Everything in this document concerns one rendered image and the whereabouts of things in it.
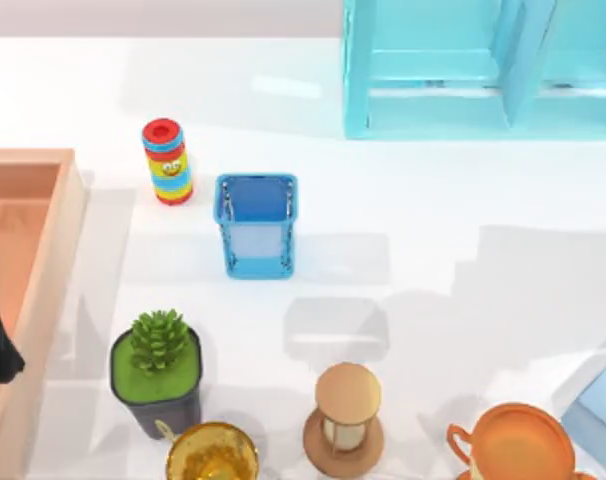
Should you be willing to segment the light blue rack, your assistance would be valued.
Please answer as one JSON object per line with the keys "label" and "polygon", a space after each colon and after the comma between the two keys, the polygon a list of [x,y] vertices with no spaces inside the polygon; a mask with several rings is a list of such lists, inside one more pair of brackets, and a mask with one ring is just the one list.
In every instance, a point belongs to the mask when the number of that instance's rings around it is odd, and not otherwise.
{"label": "light blue rack", "polygon": [[606,140],[606,0],[343,0],[357,139]]}

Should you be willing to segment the light blue book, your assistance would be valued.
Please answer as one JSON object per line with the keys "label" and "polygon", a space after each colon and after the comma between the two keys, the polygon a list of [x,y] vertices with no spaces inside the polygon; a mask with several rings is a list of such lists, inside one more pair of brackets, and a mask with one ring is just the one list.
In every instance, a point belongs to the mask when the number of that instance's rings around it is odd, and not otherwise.
{"label": "light blue book", "polygon": [[561,416],[572,441],[606,470],[606,367]]}

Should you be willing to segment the wooden hourglass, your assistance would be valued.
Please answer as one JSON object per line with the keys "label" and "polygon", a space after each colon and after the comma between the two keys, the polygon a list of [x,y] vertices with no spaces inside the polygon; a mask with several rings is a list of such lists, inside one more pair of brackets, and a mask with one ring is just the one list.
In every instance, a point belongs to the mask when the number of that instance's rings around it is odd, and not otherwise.
{"label": "wooden hourglass", "polygon": [[318,471],[356,480],[376,466],[384,448],[381,393],[378,379],[363,365],[342,362],[323,372],[316,409],[303,429],[304,451]]}

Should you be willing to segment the orange trophy cup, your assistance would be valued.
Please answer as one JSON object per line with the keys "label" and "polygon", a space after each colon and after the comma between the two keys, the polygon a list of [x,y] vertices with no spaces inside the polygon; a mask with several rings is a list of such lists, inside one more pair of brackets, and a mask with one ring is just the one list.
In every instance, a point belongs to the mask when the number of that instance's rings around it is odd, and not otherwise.
{"label": "orange trophy cup", "polygon": [[576,469],[575,451],[562,425],[528,404],[494,406],[471,432],[449,425],[446,438],[467,466],[456,480],[597,480]]}

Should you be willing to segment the stack of coloured rings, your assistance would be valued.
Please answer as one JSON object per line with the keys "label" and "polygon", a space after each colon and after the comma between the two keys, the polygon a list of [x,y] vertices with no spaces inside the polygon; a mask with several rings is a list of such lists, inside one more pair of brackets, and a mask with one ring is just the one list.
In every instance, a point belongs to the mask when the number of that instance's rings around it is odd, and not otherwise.
{"label": "stack of coloured rings", "polygon": [[193,180],[180,125],[169,118],[151,120],[142,129],[142,143],[157,199],[170,206],[188,201]]}

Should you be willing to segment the green plant in dark pot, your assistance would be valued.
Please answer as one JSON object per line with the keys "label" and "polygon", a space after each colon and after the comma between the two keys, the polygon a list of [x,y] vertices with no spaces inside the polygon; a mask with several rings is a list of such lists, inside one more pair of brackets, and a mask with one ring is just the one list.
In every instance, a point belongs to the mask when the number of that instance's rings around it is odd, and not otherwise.
{"label": "green plant in dark pot", "polygon": [[202,419],[198,334],[174,309],[143,312],[112,344],[110,388],[151,439],[163,423],[181,434]]}

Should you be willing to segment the gold trophy cup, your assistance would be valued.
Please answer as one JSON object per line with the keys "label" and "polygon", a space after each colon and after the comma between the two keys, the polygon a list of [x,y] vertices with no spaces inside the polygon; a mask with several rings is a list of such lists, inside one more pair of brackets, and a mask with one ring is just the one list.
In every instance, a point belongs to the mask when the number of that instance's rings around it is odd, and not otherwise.
{"label": "gold trophy cup", "polygon": [[251,438],[224,422],[205,422],[176,435],[156,420],[159,432],[172,443],[166,480],[257,480],[258,451]]}

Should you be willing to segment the shallow salmon box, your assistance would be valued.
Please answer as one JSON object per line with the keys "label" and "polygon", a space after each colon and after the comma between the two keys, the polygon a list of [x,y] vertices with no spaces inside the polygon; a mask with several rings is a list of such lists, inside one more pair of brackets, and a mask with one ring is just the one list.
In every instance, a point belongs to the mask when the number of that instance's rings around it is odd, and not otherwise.
{"label": "shallow salmon box", "polygon": [[24,480],[87,193],[71,149],[0,149],[0,316],[26,361],[0,385],[0,480]]}

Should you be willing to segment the blue basket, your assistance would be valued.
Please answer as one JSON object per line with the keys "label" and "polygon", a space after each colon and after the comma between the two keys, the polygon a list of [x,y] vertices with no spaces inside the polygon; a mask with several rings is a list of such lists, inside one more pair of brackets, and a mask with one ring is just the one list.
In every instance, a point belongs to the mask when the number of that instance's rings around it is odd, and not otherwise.
{"label": "blue basket", "polygon": [[227,173],[216,179],[214,220],[227,274],[286,279],[294,273],[298,181],[285,173]]}

